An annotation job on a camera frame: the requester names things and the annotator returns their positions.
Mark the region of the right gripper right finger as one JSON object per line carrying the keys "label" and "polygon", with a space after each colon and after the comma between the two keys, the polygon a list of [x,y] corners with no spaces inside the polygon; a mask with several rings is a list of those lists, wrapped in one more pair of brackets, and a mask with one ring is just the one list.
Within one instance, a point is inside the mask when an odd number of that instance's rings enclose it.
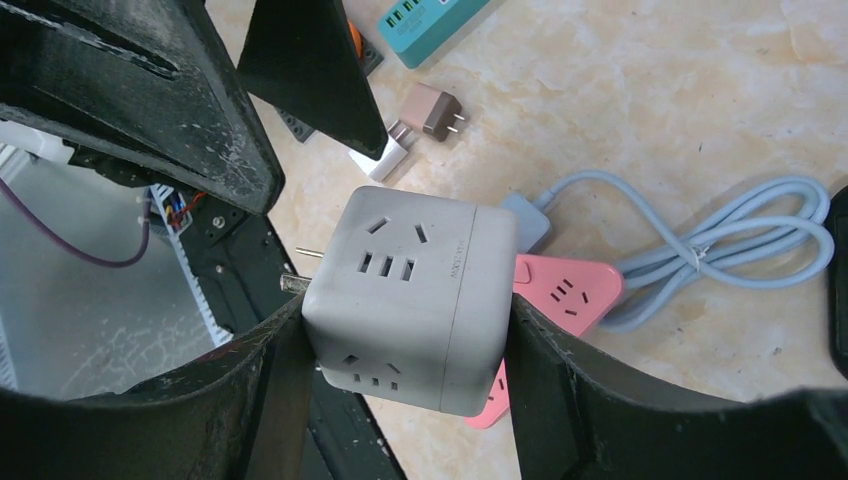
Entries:
{"label": "right gripper right finger", "polygon": [[525,479],[843,479],[847,394],[742,403],[648,375],[515,296],[505,354]]}

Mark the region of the white cube socket adapter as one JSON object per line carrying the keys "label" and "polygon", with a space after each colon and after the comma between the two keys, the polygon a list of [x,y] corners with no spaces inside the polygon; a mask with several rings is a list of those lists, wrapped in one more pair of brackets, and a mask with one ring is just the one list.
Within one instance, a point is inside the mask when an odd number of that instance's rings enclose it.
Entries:
{"label": "white cube socket adapter", "polygon": [[518,238],[517,217],[501,208],[355,190],[302,304],[325,380],[479,414],[505,349]]}

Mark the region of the pink triangular power strip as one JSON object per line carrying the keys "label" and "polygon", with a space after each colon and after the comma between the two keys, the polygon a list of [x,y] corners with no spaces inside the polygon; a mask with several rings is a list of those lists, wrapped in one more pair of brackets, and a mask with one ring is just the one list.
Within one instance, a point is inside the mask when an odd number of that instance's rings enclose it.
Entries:
{"label": "pink triangular power strip", "polygon": [[[506,276],[486,271],[486,285],[505,295]],[[513,292],[527,300],[560,330],[580,337],[591,330],[624,292],[623,275],[610,264],[532,254],[518,254]],[[509,410],[505,358],[502,357],[481,413],[466,417],[474,429],[487,429]]]}

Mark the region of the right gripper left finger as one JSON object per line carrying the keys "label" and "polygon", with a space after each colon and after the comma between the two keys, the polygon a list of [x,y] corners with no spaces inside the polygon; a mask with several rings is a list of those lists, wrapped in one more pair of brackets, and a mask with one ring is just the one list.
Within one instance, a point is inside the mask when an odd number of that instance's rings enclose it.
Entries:
{"label": "right gripper left finger", "polygon": [[315,361],[301,305],[121,394],[3,391],[2,477],[298,478]]}

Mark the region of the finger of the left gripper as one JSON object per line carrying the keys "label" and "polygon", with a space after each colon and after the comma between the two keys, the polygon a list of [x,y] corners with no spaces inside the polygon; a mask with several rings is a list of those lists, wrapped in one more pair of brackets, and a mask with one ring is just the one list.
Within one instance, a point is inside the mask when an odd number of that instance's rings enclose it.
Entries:
{"label": "finger of the left gripper", "polygon": [[265,214],[285,176],[201,1],[5,1],[1,116]]}
{"label": "finger of the left gripper", "polygon": [[256,1],[237,73],[254,96],[372,160],[381,158],[388,134],[342,2]]}

